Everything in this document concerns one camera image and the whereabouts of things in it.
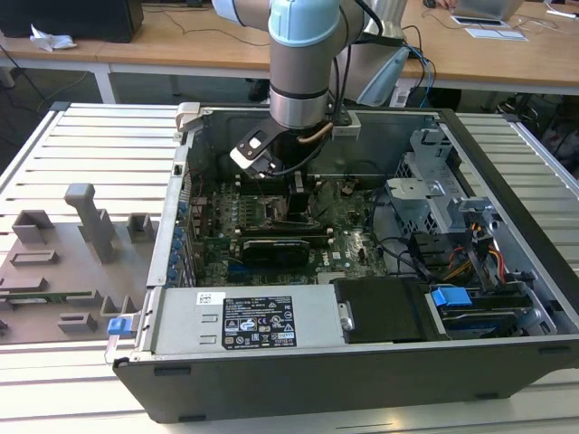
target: motherboard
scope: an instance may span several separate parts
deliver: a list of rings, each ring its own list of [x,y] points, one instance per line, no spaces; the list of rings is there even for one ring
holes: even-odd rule
[[[198,287],[324,284],[387,274],[367,228],[374,190],[356,179],[318,179],[302,204],[299,192],[280,194],[275,183],[201,185],[194,180],[187,231]],[[303,212],[291,212],[295,203]]]

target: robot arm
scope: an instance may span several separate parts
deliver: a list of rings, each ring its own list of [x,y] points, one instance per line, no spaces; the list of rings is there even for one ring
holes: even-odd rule
[[[221,17],[271,36],[272,120],[262,122],[231,152],[243,170],[261,176],[280,172],[282,162],[267,148],[281,135],[289,133],[295,142],[303,134],[314,137],[324,127],[329,131],[325,119],[331,65],[338,58],[345,70],[346,55],[339,54],[346,47],[368,35],[375,39],[380,31],[388,36],[383,39],[385,44],[364,43],[351,48],[351,84],[345,94],[369,105],[384,102],[407,56],[407,50],[400,47],[399,25],[405,0],[371,1],[369,6],[380,16],[381,26],[371,22],[355,0],[213,1]],[[318,141],[325,136],[318,135]]]

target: power supply label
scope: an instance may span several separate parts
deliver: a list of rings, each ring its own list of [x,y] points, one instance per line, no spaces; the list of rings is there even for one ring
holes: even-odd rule
[[[226,298],[223,338],[226,350],[297,345],[291,297]]]

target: laptop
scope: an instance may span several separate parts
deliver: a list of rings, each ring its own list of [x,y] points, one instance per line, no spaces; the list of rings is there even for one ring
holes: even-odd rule
[[[525,0],[459,0],[452,14],[460,18],[506,21]]]

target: blue tab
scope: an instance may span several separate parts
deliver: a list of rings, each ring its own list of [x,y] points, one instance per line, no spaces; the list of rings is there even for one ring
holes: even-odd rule
[[[107,333],[109,335],[126,336],[130,335],[130,318],[112,318],[109,321],[109,326],[107,327]]]
[[[469,293],[463,287],[438,287],[432,292],[436,306],[471,306]]]

